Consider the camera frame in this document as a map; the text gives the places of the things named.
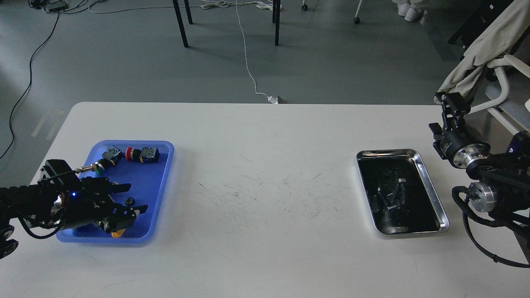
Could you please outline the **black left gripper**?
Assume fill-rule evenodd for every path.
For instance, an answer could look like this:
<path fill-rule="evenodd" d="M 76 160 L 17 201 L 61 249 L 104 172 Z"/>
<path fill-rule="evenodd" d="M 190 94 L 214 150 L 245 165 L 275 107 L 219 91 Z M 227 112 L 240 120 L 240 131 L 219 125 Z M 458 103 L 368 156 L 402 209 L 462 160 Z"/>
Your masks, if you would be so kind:
<path fill-rule="evenodd" d="M 39 181 L 39 222 L 46 228 L 69 229 L 95 224 L 106 233 L 130 228 L 148 205 L 117 205 L 111 194 L 128 192 L 130 183 L 106 177 L 79 178 L 64 160 L 47 160 Z"/>

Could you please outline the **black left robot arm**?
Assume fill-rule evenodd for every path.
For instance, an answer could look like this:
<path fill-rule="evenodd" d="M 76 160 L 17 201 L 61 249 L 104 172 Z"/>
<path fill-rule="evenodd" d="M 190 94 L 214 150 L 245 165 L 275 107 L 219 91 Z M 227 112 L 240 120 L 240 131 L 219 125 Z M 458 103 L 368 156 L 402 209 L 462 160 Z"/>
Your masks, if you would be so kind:
<path fill-rule="evenodd" d="M 88 224 L 106 233 L 130 228 L 148 206 L 113 201 L 111 194 L 129 191 L 129 183 L 113 183 L 106 177 L 78 177 L 82 172 L 100 170 L 94 163 L 73 169 L 64 160 L 47 160 L 36 184 L 1 188 L 1 258 L 9 256 L 19 245 L 11 237 L 14 232 L 11 219 L 18 219 L 34 239 L 48 239 L 59 231 Z"/>

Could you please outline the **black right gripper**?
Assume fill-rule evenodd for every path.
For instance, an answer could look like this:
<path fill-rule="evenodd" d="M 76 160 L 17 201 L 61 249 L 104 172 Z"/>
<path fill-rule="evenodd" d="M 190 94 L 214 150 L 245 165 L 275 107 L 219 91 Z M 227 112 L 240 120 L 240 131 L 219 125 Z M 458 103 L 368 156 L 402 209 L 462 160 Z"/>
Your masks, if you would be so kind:
<path fill-rule="evenodd" d="M 470 103 L 459 92 L 439 92 L 443 127 L 430 123 L 433 148 L 442 160 L 455 168 L 467 168 L 477 160 L 489 157 L 491 146 L 473 127 L 466 126 L 464 116 L 471 111 Z"/>

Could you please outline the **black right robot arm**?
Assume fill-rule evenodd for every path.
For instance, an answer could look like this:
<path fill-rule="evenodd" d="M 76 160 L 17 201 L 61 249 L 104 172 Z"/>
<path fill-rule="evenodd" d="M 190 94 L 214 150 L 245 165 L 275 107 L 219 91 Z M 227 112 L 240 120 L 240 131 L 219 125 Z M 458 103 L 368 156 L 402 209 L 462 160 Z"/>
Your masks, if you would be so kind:
<path fill-rule="evenodd" d="M 490 228 L 511 230 L 529 257 L 529 216 L 519 214 L 529 208 L 529 133 L 517 132 L 502 154 L 492 154 L 490 144 L 465 122 L 470 103 L 458 92 L 437 92 L 443 124 L 429 124 L 433 147 L 454 168 L 463 168 L 472 183 L 452 189 L 452 199 L 461 209 L 463 224 L 472 243 L 496 263 L 529 268 L 491 253 L 471 232 L 469 220 Z"/>

